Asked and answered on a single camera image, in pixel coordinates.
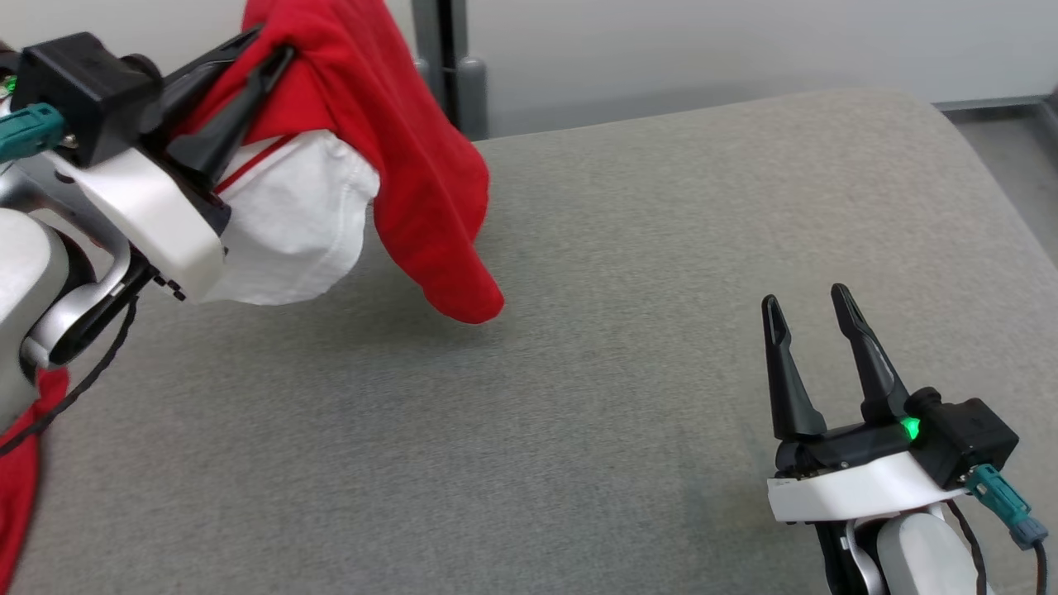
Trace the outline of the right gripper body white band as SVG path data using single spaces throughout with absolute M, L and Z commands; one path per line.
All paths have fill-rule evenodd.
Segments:
M 847 426 L 822 440 L 781 445 L 801 464 L 767 481 L 779 522 L 843 522 L 913 511 L 966 493 L 942 489 L 910 452 L 917 428 Z

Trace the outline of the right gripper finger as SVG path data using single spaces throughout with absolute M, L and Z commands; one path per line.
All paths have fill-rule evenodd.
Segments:
M 863 399 L 859 407 L 868 425 L 888 425 L 906 417 L 904 403 L 909 392 L 894 369 L 876 333 L 870 328 L 857 302 L 843 283 L 831 287 L 832 305 L 840 331 L 854 355 Z
M 772 432 L 778 440 L 803 440 L 823 436 L 827 423 L 811 405 L 808 391 L 791 354 L 791 332 L 778 298 L 762 301 L 765 360 L 770 382 Z

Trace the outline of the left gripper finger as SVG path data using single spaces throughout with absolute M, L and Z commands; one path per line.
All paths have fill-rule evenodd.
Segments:
M 293 46 L 277 46 L 248 73 L 242 90 L 207 124 L 170 141 L 166 148 L 169 161 L 196 185 L 215 191 L 295 54 Z
M 174 129 L 189 118 L 207 96 L 212 86 L 254 44 L 261 29 L 262 25 L 257 24 L 242 31 L 165 76 L 161 97 L 156 105 L 156 136 L 171 136 Z

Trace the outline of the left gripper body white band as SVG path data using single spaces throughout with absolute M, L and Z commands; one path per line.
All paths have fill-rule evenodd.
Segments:
M 153 159 L 139 148 L 128 148 L 80 169 L 55 150 L 43 152 L 43 158 L 75 181 L 83 195 L 188 301 L 207 300 L 222 278 L 222 240 Z

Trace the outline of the red and white garment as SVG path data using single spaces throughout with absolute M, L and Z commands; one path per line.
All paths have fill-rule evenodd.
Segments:
M 293 56 L 226 163 L 215 199 L 237 229 L 260 180 L 272 215 L 298 199 L 355 220 L 360 278 L 313 301 L 174 300 L 146 282 L 124 344 L 41 433 L 4 451 L 0 595 L 306 590 L 339 576 L 325 513 L 348 481 L 341 430 L 359 429 L 345 381 L 366 376 L 412 324 L 406 274 L 446 319 L 484 324 L 505 298 L 476 248 L 488 213 L 484 155 L 446 118 L 384 0 L 249 0 L 253 46 L 172 125 L 197 138 L 281 46 Z

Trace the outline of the grey partition post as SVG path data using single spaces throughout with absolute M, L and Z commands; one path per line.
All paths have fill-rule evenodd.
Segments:
M 468 0 L 409 0 L 415 64 L 450 123 L 470 140 L 490 136 L 486 64 L 469 50 Z

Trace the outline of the grey partition base rail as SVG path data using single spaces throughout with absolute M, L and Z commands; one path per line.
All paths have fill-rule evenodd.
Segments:
M 1053 120 L 1058 123 L 1058 107 L 1047 95 L 934 102 L 933 106 L 960 124 L 1006 120 Z

